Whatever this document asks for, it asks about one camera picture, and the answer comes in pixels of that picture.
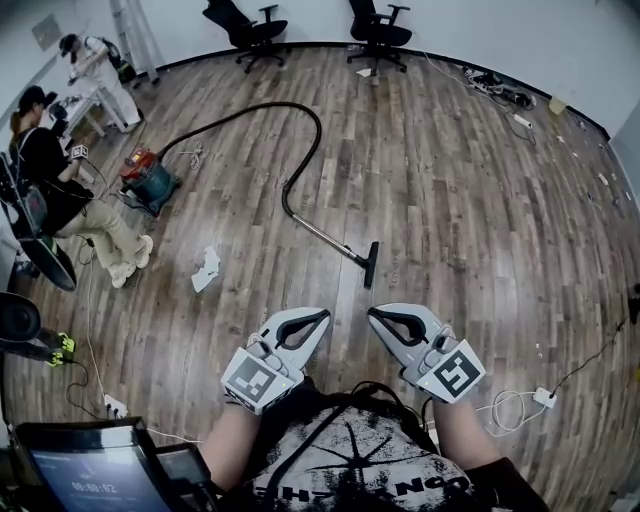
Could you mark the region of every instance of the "wire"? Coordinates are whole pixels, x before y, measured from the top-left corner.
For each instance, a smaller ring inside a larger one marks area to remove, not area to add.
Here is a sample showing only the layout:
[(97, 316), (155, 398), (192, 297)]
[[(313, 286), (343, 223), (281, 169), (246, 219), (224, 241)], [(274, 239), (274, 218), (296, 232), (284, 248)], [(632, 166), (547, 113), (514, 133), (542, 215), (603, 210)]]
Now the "wire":
[(77, 404), (73, 400), (71, 400), (71, 397), (69, 396), (69, 391), (71, 391), (71, 388), (73, 388), (75, 386), (77, 386), (79, 388), (86, 388), (87, 385), (89, 384), (89, 370), (87, 370), (87, 367), (85, 365), (83, 365), (82, 363), (80, 363), (78, 361), (73, 361), (73, 360), (69, 359), (67, 362), (70, 363), (70, 364), (77, 364), (78, 366), (80, 366), (84, 370), (84, 375), (85, 375), (84, 384), (81, 383), (81, 382), (72, 382), (71, 384), (69, 384), (67, 386), (67, 391), (64, 394), (64, 396), (67, 398), (67, 402), (69, 402), (74, 407), (77, 407), (78, 409), (82, 409), (89, 416), (91, 416), (92, 418), (94, 418), (96, 420), (102, 419), (102, 418), (99, 418), (98, 416), (96, 416), (95, 414), (93, 414), (91, 411), (85, 409), (83, 405)]
[(445, 76), (448, 76), (449, 78), (451, 78), (452, 80), (455, 80), (456, 82), (458, 82), (460, 85), (463, 85), (464, 87), (466, 87), (467, 89), (471, 89), (472, 91), (475, 91), (477, 93), (479, 93), (481, 96), (487, 98), (488, 100), (492, 101), (493, 103), (495, 103), (496, 105), (498, 105), (501, 109), (503, 109), (505, 111), (504, 114), (502, 114), (502, 117), (505, 119), (505, 121), (507, 121), (507, 124), (509, 125), (509, 129), (511, 130), (511, 133), (513, 133), (516, 137), (518, 137), (519, 139), (522, 140), (526, 140), (527, 142), (530, 142), (531, 144), (533, 144), (534, 146), (537, 145), (536, 142), (536, 137), (533, 133), (533, 129), (529, 129), (528, 131), (531, 132), (531, 136), (532, 138), (527, 137), (523, 137), (522, 135), (520, 135), (519, 133), (517, 133), (514, 129), (513, 126), (511, 125), (511, 121), (507, 120), (507, 115), (509, 115), (512, 119), (514, 118), (516, 112), (518, 112), (519, 109), (514, 110), (513, 112), (511, 110), (509, 110), (507, 108), (507, 105), (503, 105), (502, 103), (498, 103), (494, 98), (492, 98), (489, 94), (487, 94), (484, 91), (481, 91), (480, 89), (466, 84), (464, 83), (462, 80), (459, 80), (458, 78), (456, 78), (455, 76), (447, 73), (445, 70), (443, 70), (442, 68), (440, 68), (439, 66), (436, 66), (433, 61), (429, 58), (429, 54), (427, 52), (422, 52), (424, 54), (424, 56), (427, 58), (427, 60), (429, 61), (429, 64), (431, 64), (431, 66), (433, 66), (434, 68), (436, 68), (438, 71), (440, 71), (440, 73), (442, 73)]
[(87, 345), (89, 345), (89, 351), (91, 352), (91, 360), (93, 366), (96, 369), (96, 377), (98, 378), (98, 384), (100, 385), (100, 393), (102, 393), (102, 399), (105, 400), (104, 387), (102, 387), (102, 380), (100, 379), (100, 371), (98, 370), (98, 364), (96, 363), (95, 355), (93, 354), (93, 346), (91, 345), (91, 286), (93, 284), (93, 255), (91, 257), (91, 265), (89, 265), (89, 297), (87, 299)]
[(180, 441), (186, 441), (187, 443), (196, 443), (196, 444), (204, 444), (204, 441), (198, 441), (197, 439), (185, 439), (184, 437), (176, 436), (173, 434), (165, 434), (164, 432), (158, 432), (157, 430), (153, 430), (152, 428), (147, 427), (149, 432), (153, 432), (154, 434), (158, 434), (159, 436), (164, 437), (173, 437), (175, 439), (180, 439)]
[(560, 386), (562, 386), (567, 381), (567, 379), (569, 377), (571, 377), (572, 375), (575, 375), (580, 370), (582, 370), (585, 366), (587, 366), (591, 361), (593, 361), (594, 359), (600, 357), (602, 355), (602, 353), (605, 351), (605, 349), (609, 345), (615, 345), (616, 344), (616, 337), (618, 336), (618, 333), (620, 333), (620, 332), (622, 332), (624, 330), (624, 325), (627, 322), (627, 318), (628, 317), (626, 317), (626, 316), (624, 317), (624, 319), (616, 327), (616, 332), (613, 334), (613, 337), (607, 343), (605, 343), (602, 346), (602, 348), (596, 354), (594, 354), (591, 357), (589, 357), (584, 363), (582, 363), (580, 366), (578, 366), (578, 368), (576, 368), (572, 372), (569, 372), (567, 375), (562, 377), (562, 379), (560, 379), (560, 381), (556, 384), (556, 387), (553, 388), (553, 391), (551, 392), (550, 398), (553, 398), (556, 395), (556, 391), (558, 391), (558, 389), (560, 389)]
[(98, 169), (95, 165), (93, 165), (88, 158), (85, 158), (84, 161), (87, 162), (91, 167), (93, 167), (93, 170), (96, 171), (100, 175), (100, 177), (102, 178), (102, 181), (104, 181), (104, 184), (106, 185), (107, 189), (109, 189), (109, 184), (107, 183), (107, 179), (100, 172), (100, 169)]
[(189, 168), (192, 171), (197, 171), (200, 169), (200, 155), (202, 154), (202, 142), (197, 142), (196, 147), (193, 148), (193, 151), (181, 151), (178, 155), (191, 155), (191, 163), (189, 164)]
[(449, 73), (447, 73), (445, 70), (443, 70), (442, 68), (440, 68), (439, 66), (436, 66), (433, 61), (429, 58), (429, 54), (427, 52), (422, 52), (424, 54), (424, 56), (427, 58), (427, 60), (429, 61), (429, 64), (431, 64), (434, 68), (436, 68), (438, 71), (440, 71), (440, 73), (442, 73), (445, 76), (448, 76), (449, 78), (451, 78), (452, 80), (455, 80), (456, 82), (458, 82), (460, 85), (463, 85), (464, 87), (466, 87), (467, 89), (471, 89), (472, 91), (475, 91), (477, 93), (479, 93), (481, 96), (484, 96), (485, 98), (487, 98), (488, 100), (492, 101), (493, 103), (495, 103), (496, 105), (498, 105), (501, 109), (506, 110), (508, 113), (511, 113), (511, 111), (504, 105), (501, 105), (500, 103), (498, 103), (495, 99), (493, 99), (491, 96), (489, 96), (486, 92), (481, 91), (480, 89), (477, 89), (476, 87), (466, 84), (464, 83), (462, 80), (456, 78), (453, 75), (450, 75)]
[[(542, 409), (540, 411), (538, 411), (536, 414), (534, 414), (533, 416), (529, 416), (528, 418), (526, 418), (526, 414), (527, 414), (527, 408), (524, 404), (524, 399), (522, 398), (524, 395), (535, 395), (535, 393), (533, 391), (526, 391), (524, 393), (518, 393), (517, 391), (501, 391), (500, 393), (498, 393), (496, 395), (496, 397), (493, 399), (493, 404), (491, 405), (487, 405), (485, 407), (479, 407), (478, 409), (476, 409), (476, 412), (478, 411), (482, 411), (484, 409), (491, 409), (492, 410), (492, 415), (493, 415), (493, 421), (495, 422), (496, 425), (498, 425), (498, 427), (500, 427), (501, 429), (505, 430), (506, 432), (500, 433), (500, 434), (496, 434), (495, 432), (492, 432), (490, 429), (485, 427), (485, 430), (493, 437), (504, 437), (507, 436), (509, 434), (513, 434), (516, 430), (519, 430), (520, 427), (522, 427), (522, 425), (524, 425), (525, 423), (528, 423), (529, 421), (531, 421), (534, 418), (537, 418), (538, 416), (540, 416), (546, 409), (547, 406), (544, 405), (542, 407)], [(518, 418), (518, 422), (516, 424), (515, 427), (507, 427), (502, 420), (500, 419), (500, 415), (498, 413), (498, 407), (505, 403), (507, 400), (510, 400), (511, 398), (515, 398), (518, 397), (520, 399), (520, 405), (522, 407), (522, 412)]]
[(424, 403), (422, 404), (422, 409), (420, 410), (420, 418), (422, 419), (422, 429), (426, 432), (427, 429), (427, 404), (433, 400), (432, 397), (428, 397)]

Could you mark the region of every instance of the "vacuum cleaner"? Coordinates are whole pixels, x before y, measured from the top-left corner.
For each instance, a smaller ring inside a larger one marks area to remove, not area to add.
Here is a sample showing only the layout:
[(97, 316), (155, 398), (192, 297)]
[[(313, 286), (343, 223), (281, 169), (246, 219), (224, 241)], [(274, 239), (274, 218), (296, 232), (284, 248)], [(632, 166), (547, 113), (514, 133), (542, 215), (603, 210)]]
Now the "vacuum cleaner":
[(185, 133), (184, 135), (178, 137), (177, 139), (172, 140), (158, 153), (158, 163), (162, 164), (162, 160), (166, 156), (167, 152), (173, 146), (182, 142), (183, 140), (186, 140), (190, 137), (198, 135), (204, 131), (217, 128), (218, 126), (228, 123), (230, 121), (233, 121), (234, 119), (237, 119), (238, 117), (244, 114), (248, 114), (249, 112), (255, 112), (256, 110), (260, 110), (264, 108), (275, 108), (275, 107), (279, 107), (279, 108), (286, 107), (286, 108), (301, 110), (302, 112), (310, 116), (316, 125), (316, 134), (315, 134), (313, 143), (309, 148), (309, 151), (307, 151), (306, 155), (302, 159), (302, 162), (300, 163), (300, 165), (298, 165), (298, 167), (296, 168), (294, 173), (291, 175), (291, 177), (287, 180), (287, 182), (285, 183), (282, 189), (282, 207), (284, 208), (285, 213), (289, 217), (291, 217), (294, 220), (294, 222), (301, 224), (307, 230), (311, 231), (311, 233), (316, 235), (318, 238), (320, 238), (324, 242), (328, 243), (331, 247), (339, 251), (343, 256), (346, 256), (350, 260), (354, 261), (361, 268), (363, 268), (365, 271), (364, 287), (371, 288), (371, 285), (373, 283), (373, 276), (376, 268), (376, 262), (378, 260), (378, 248), (380, 244), (378, 242), (373, 242), (369, 249), (369, 254), (367, 255), (366, 258), (364, 258), (356, 254), (353, 250), (351, 250), (349, 246), (341, 244), (340, 242), (338, 242), (337, 240), (329, 236), (327, 233), (325, 233), (321, 229), (311, 224), (311, 222), (309, 222), (308, 220), (304, 219), (303, 217), (295, 213), (292, 210), (291, 206), (289, 205), (289, 194), (291, 193), (291, 189), (293, 188), (293, 185), (295, 184), (295, 182), (298, 180), (302, 172), (305, 170), (305, 168), (309, 164), (311, 157), (313, 157), (314, 153), (318, 149), (318, 146), (320, 145), (320, 139), (322, 137), (322, 124), (320, 123), (320, 118), (309, 107), (302, 105), (300, 103), (294, 103), (290, 101), (273, 101), (269, 103), (261, 103), (259, 105), (252, 105), (250, 107), (239, 110), (238, 112), (231, 114), (230, 116), (227, 116), (223, 119), (215, 121), (211, 124), (202, 126), (201, 128), (197, 128), (193, 131)]
[(182, 180), (167, 171), (158, 156), (148, 149), (136, 150), (120, 168), (123, 187), (120, 190), (125, 204), (140, 207), (157, 217), (162, 206)]

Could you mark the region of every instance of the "monitor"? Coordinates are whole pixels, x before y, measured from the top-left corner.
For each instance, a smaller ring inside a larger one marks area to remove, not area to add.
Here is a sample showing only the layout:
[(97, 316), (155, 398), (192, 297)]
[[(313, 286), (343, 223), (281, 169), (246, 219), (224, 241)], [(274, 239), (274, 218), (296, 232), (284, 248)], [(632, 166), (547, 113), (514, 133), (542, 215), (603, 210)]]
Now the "monitor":
[(139, 418), (16, 429), (42, 483), (68, 512), (183, 510)]

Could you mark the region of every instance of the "beige pants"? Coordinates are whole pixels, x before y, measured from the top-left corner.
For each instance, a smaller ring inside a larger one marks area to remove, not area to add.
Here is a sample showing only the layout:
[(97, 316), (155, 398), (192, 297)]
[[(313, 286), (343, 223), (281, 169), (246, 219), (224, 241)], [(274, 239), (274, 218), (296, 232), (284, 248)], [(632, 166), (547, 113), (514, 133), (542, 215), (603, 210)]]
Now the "beige pants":
[(55, 236), (69, 238), (71, 235), (87, 235), (93, 240), (104, 269), (123, 262), (135, 265), (136, 253), (144, 248), (144, 242), (131, 231), (118, 212), (97, 200), (87, 204), (85, 213), (76, 215)]

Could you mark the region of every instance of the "wooden floor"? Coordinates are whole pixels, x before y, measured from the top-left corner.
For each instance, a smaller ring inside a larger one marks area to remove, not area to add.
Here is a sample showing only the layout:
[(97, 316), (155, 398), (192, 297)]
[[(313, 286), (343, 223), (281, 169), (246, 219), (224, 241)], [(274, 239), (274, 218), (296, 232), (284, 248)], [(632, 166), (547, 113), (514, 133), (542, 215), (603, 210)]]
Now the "wooden floor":
[[(311, 121), (286, 108), (247, 115), (168, 155), (184, 186), (158, 220), (107, 196), (156, 241), (150, 267), (123, 290), (110, 286), (97, 262), (90, 302), (90, 270), (80, 264), (75, 293), (43, 279), (30, 290), (46, 323), (79, 343), (90, 382), (72, 391), (75, 400), (103, 413), (87, 313), (105, 392), (152, 428), (200, 439), (219, 414), (219, 378), (231, 354), (285, 308), (322, 306), (333, 314), (310, 365), (320, 388), (379, 380), (415, 408), (424, 395), (398, 379), (398, 365), (368, 327), (371, 305), (422, 303), (467, 337), (488, 371), (477, 406), (503, 389), (553, 388), (612, 336), (626, 315), (627, 287), (640, 277), (640, 219), (602, 135), (570, 113), (553, 116), (539, 98), (526, 112), (533, 146), (512, 135), (500, 107), (423, 58), (407, 57), (406, 74), (383, 67), (379, 77), (361, 78), (355, 71), (364, 66), (347, 65), (346, 55), (294, 50), (284, 68), (261, 63), (250, 75), (233, 56), (164, 72), (157, 88), (145, 83), (136, 93), (148, 118), (141, 144), (159, 150), (260, 102), (312, 107), (323, 139), (291, 204), (360, 254), (381, 242), (372, 290), (356, 265), (294, 224), (280, 204), (284, 181), (312, 141)], [(107, 180), (141, 130), (111, 131), (93, 146)], [(197, 141), (203, 165), (191, 171), (190, 156), (177, 152)], [(95, 189), (103, 188), (97, 181)], [(67, 245), (76, 262), (81, 242)], [(221, 272), (196, 294), (190, 276), (208, 245)], [(640, 462), (639, 340), (628, 325), (613, 348), (567, 382), (555, 409), (498, 440), (552, 510), (606, 510), (609, 493)], [(64, 399), (66, 386), (82, 378), (78, 367), (8, 357), (11, 420), (88, 419)], [(527, 405), (528, 414), (539, 410)], [(512, 420), (518, 407), (510, 407)], [(490, 411), (479, 414), (491, 427)]]

